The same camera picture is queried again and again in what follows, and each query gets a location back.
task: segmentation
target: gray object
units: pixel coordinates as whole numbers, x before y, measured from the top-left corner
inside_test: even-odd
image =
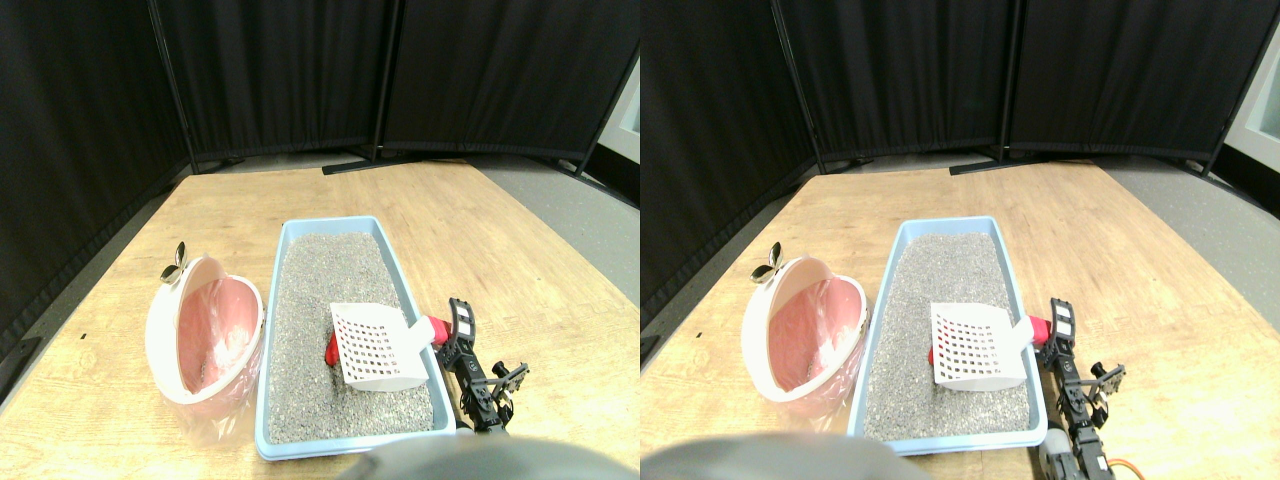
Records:
[[[640,461],[645,479],[923,480],[882,443],[829,434],[764,434],[680,444]]]
[[[268,396],[274,444],[431,430],[429,384],[361,392],[324,362],[333,333],[330,302],[399,307],[378,242],[369,233],[305,234],[280,265]]]
[[[563,443],[504,435],[422,436],[360,456],[339,480],[635,480],[635,470]]]
[[[950,390],[933,383],[927,361],[932,302],[1009,308],[1009,296],[991,236],[924,234],[911,241],[883,306],[867,381],[865,435],[891,442],[1027,430],[1030,401],[1025,388]]]

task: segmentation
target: gray cat litter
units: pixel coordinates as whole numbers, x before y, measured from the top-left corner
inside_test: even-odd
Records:
[[[956,392],[933,383],[928,362],[931,303],[1009,308],[1010,292],[991,236],[925,234],[913,239],[888,288],[867,381],[865,435],[892,442],[1027,430],[1030,399],[1025,385]]]
[[[268,412],[273,444],[425,431],[433,428],[428,384],[383,393],[343,381],[340,364],[324,352],[333,334],[330,302],[372,302],[399,307],[390,271],[367,233],[296,238],[280,265]]]

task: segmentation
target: black curtain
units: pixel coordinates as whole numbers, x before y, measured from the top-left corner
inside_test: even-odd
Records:
[[[387,148],[584,160],[640,41],[636,0],[407,0]]]
[[[780,1],[823,160],[996,145],[1010,1]]]
[[[814,150],[768,1],[645,1],[641,12],[644,328]]]
[[[145,1],[0,0],[0,357],[184,161]]]
[[[389,0],[161,0],[197,160],[372,143]]]
[[[1029,0],[1010,147],[1210,160],[1275,0]]]

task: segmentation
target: partition stand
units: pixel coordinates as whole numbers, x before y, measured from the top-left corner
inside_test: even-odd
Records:
[[[196,161],[196,150],[191,146],[191,127],[187,124],[187,113],[182,108],[182,97],[178,95],[178,81],[173,74],[173,63],[169,61],[169,44],[164,40],[164,23],[160,22],[160,8],[156,0],[147,0],[147,12],[151,13],[151,31],[156,37],[156,49],[160,50],[160,60],[164,63],[165,76],[169,78],[169,92],[173,95],[173,106],[178,109],[178,123],[182,127],[182,141],[187,145],[187,160],[191,161],[191,174],[200,174],[200,163]]]
[[[1023,19],[1025,13],[1023,12],[1023,4],[1027,0],[1014,0],[1014,29],[1009,35],[1009,51],[1005,54],[1009,61],[1005,65],[1005,102],[1000,113],[1000,145],[996,146],[996,155],[988,152],[982,152],[992,157],[992,161],[983,161],[969,165],[952,166],[952,175],[963,175],[974,172],[987,172],[1018,165],[1030,165],[1043,163],[1046,160],[1009,160],[1006,159],[1009,152],[1009,129],[1012,123],[1014,116],[1014,84],[1018,77],[1018,56],[1021,52],[1023,42]]]
[[[787,61],[787,73],[791,74],[791,84],[796,90],[796,100],[800,102],[800,111],[804,113],[805,127],[809,128],[809,143],[813,146],[813,157],[818,163],[818,174],[827,174],[827,164],[822,161],[822,150],[818,148],[818,129],[813,127],[813,115],[809,114],[809,102],[804,99],[804,88],[800,87],[800,72],[796,69],[795,54],[791,52],[791,36],[787,33],[787,22],[782,18],[782,6],[778,0],[769,0],[769,9],[773,10],[773,28],[778,32],[778,45],[782,46],[782,58]],[[858,165],[849,165],[845,170]]]
[[[380,159],[383,151],[383,134],[387,123],[387,102],[390,101],[392,67],[396,64],[396,51],[399,49],[401,12],[404,10],[404,0],[396,0],[392,5],[392,29],[387,35],[387,58],[383,60],[383,84],[378,91],[378,116],[374,120],[374,151],[366,161],[355,161],[340,165],[328,165],[320,169],[325,175],[343,172],[356,172],[374,169],[379,166],[403,165],[417,161],[417,159]]]
[[[1226,142],[1226,133],[1231,129],[1231,124],[1235,123],[1235,115],[1240,113],[1240,104],[1244,102],[1245,93],[1249,92],[1249,84],[1253,83],[1253,77],[1258,74],[1258,68],[1262,65],[1262,58],[1267,55],[1267,47],[1271,46],[1271,37],[1276,33],[1276,22],[1280,22],[1280,9],[1276,9],[1275,15],[1271,17],[1271,26],[1267,27],[1267,36],[1262,41],[1262,46],[1258,47],[1258,54],[1254,55],[1253,68],[1249,68],[1249,76],[1245,77],[1244,86],[1240,87],[1240,93],[1236,96],[1235,108],[1231,109],[1231,114],[1226,116],[1226,124],[1222,125],[1222,132],[1217,136],[1217,145],[1213,145],[1213,154],[1210,155],[1208,163],[1204,164],[1204,169],[1199,172],[1199,177],[1208,179],[1210,170],[1213,169],[1213,163],[1217,161],[1217,154],[1222,151],[1222,143]]]

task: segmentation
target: gray floor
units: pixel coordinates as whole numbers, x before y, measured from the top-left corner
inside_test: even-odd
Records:
[[[842,174],[922,170],[988,160],[972,154],[915,154],[878,157]],[[1196,251],[1280,330],[1280,220],[1219,186],[1204,182],[1164,161],[1142,157],[1096,160],[1103,172],[1178,232]],[[812,169],[801,178],[817,174]],[[668,338],[703,296],[728,270],[760,230],[794,195],[778,198],[753,218],[741,232],[654,316],[643,335]],[[657,355],[650,355],[650,360]]]
[[[358,160],[361,160],[358,156],[349,154],[266,155],[246,159],[244,163],[224,168],[215,174],[320,168]],[[636,207],[529,159],[493,155],[476,156],[467,161],[582,253],[632,303],[639,303],[640,211]],[[212,164],[202,165],[206,169],[212,166]],[[188,174],[189,169],[180,173],[178,179]],[[23,338],[45,338],[37,355],[168,197],[165,193],[147,202],[36,320]]]

